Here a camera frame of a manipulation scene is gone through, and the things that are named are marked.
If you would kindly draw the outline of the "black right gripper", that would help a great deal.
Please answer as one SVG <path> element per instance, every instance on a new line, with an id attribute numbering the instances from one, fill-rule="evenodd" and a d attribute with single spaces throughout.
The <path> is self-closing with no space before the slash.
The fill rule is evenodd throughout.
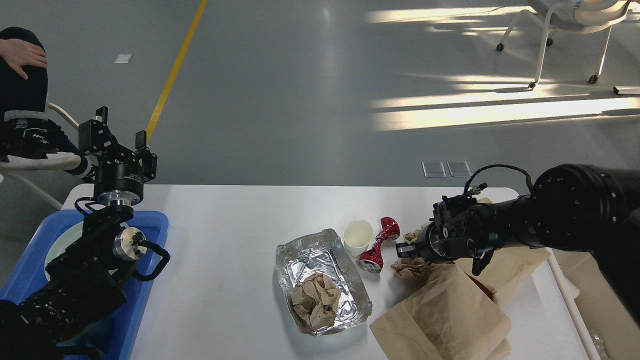
<path id="1" fill-rule="evenodd" d="M 439 250 L 441 244 L 437 230 L 431 227 L 422 228 L 413 243 L 396 243 L 395 250 L 400 259 L 416 258 L 420 256 L 432 264 L 450 264 L 456 258 L 446 256 Z"/>

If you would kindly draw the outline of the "seated person's hand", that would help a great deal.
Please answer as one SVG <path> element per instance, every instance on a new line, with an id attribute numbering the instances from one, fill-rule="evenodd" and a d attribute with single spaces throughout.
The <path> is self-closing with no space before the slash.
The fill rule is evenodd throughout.
<path id="1" fill-rule="evenodd" d="M 23 39 L 1 39 L 0 57 L 10 69 L 24 80 L 29 80 L 29 75 L 25 72 L 24 67 L 48 68 L 45 50 Z"/>

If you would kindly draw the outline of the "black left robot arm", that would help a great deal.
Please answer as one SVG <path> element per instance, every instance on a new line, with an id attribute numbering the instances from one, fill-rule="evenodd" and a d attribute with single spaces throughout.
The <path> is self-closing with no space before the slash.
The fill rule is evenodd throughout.
<path id="1" fill-rule="evenodd" d="M 124 227 L 144 199 L 144 184 L 156 177 L 158 157 L 147 145 L 147 132 L 135 135 L 134 149 L 121 145 L 104 105 L 78 126 L 78 148 L 98 162 L 93 196 L 74 203 L 83 216 L 82 233 L 46 265 L 49 281 L 41 289 L 20 303 L 1 301 L 3 360 L 99 360 L 96 347 L 61 342 L 124 305 L 130 279 L 153 281 L 169 263 L 160 244 Z"/>

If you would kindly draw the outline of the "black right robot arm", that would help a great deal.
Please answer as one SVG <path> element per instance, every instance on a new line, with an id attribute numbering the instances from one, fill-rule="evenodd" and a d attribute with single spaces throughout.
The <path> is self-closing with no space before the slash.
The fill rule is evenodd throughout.
<path id="1" fill-rule="evenodd" d="M 429 225 L 411 243 L 396 244 L 399 258 L 433 264 L 471 259 L 479 276 L 503 248 L 550 248 L 589 253 L 634 322 L 639 321 L 640 176 L 638 170 L 562 164 L 537 180 L 524 169 L 529 194 L 480 203 L 486 183 L 434 203 Z"/>

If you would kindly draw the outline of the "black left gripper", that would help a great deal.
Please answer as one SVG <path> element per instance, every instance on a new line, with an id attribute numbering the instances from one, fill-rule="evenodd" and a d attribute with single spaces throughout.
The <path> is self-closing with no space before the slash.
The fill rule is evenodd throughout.
<path id="1" fill-rule="evenodd" d="M 101 163 L 94 177 L 96 202 L 132 207 L 144 200 L 144 183 L 155 180 L 158 156 L 147 145 L 147 132 L 135 134 L 135 151 L 121 145 L 108 127 L 107 106 L 96 109 L 94 117 L 78 126 L 78 153 L 94 156 Z"/>

